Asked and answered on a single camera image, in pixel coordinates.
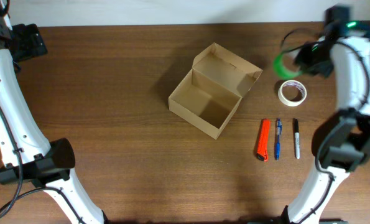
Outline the white masking tape roll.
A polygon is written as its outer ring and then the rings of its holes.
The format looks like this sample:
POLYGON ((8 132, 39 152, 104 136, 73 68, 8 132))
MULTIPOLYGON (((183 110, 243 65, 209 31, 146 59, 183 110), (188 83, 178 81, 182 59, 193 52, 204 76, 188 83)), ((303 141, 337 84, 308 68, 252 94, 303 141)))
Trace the white masking tape roll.
POLYGON ((281 86, 279 87, 278 89, 278 97, 279 97, 279 100, 286 106, 290 106, 290 107, 296 107, 296 106, 299 106, 301 105, 307 98, 307 89, 305 88, 305 86, 296 81, 296 80, 287 80, 285 82, 283 82, 283 84, 281 84, 281 86), (284 88, 287 87, 287 86, 292 86, 292 87, 296 87, 296 89, 300 92, 301 94, 301 99, 298 100, 298 101, 292 101, 292 100, 289 100, 288 98, 286 98, 284 96, 284 88))

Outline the green tape roll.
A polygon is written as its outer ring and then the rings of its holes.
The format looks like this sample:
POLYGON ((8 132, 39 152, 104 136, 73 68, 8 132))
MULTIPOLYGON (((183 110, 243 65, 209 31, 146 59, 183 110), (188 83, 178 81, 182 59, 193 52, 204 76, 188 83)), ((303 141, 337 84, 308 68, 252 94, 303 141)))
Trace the green tape roll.
POLYGON ((281 52, 273 61, 273 69, 277 76, 283 80, 290 80, 297 76, 300 76, 302 74, 302 71, 291 71, 283 64, 282 59, 285 54, 288 54, 288 52, 281 52))

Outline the black and white marker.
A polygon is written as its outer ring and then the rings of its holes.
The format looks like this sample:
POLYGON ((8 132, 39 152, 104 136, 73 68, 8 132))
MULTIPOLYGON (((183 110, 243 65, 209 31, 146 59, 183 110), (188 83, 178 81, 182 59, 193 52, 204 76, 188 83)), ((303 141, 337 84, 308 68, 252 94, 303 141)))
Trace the black and white marker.
POLYGON ((294 118, 294 141, 295 141, 295 157, 300 159, 300 133, 298 119, 294 118))

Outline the blue ballpoint pen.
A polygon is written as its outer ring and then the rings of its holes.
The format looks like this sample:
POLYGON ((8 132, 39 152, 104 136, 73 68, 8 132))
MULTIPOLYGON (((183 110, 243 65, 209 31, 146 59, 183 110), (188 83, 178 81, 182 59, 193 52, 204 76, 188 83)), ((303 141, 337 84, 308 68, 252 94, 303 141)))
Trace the blue ballpoint pen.
POLYGON ((277 119, 276 121, 276 138, 275 138, 275 160, 279 160, 280 158, 280 149, 281 149, 281 144, 280 144, 280 139, 282 135, 282 123, 280 118, 277 119))

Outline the orange utility knife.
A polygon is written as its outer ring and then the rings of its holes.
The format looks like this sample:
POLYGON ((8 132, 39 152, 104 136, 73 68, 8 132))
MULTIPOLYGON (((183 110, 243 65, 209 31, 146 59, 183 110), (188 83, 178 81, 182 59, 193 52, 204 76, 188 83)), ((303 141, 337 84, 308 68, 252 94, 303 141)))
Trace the orange utility knife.
POLYGON ((271 122, 269 119, 263 119, 261 122, 261 128, 259 131, 259 139, 257 143, 256 156, 260 161, 266 162, 269 159, 267 153, 267 143, 269 139, 271 122))

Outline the brown cardboard box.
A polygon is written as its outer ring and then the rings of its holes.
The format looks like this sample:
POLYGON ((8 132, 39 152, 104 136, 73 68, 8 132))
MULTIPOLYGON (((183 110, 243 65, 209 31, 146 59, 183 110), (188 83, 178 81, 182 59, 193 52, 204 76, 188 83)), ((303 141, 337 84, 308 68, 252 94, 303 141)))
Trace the brown cardboard box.
POLYGON ((213 43, 168 98, 169 110, 218 139, 262 69, 213 43))

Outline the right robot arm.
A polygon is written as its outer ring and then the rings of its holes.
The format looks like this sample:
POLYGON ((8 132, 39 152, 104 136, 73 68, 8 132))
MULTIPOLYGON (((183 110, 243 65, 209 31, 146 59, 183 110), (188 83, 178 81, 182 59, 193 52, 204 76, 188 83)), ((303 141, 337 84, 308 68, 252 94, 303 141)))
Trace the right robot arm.
POLYGON ((335 113, 313 135, 312 169, 279 223, 320 223, 338 186, 370 159, 370 25, 350 14, 349 6, 328 8, 316 42, 282 49, 274 60, 283 80, 334 73, 337 92, 335 113))

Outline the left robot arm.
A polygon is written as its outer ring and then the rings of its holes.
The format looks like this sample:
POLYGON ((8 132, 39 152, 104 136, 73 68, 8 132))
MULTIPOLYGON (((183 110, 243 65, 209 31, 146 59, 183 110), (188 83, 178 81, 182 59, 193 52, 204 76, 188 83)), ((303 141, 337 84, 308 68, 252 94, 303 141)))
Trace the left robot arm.
POLYGON ((0 0, 0 184, 16 184, 0 219, 21 198, 49 194, 72 223, 107 223, 81 185, 66 138, 49 141, 37 126, 17 82, 19 62, 47 54, 35 24, 11 25, 10 1, 0 0))

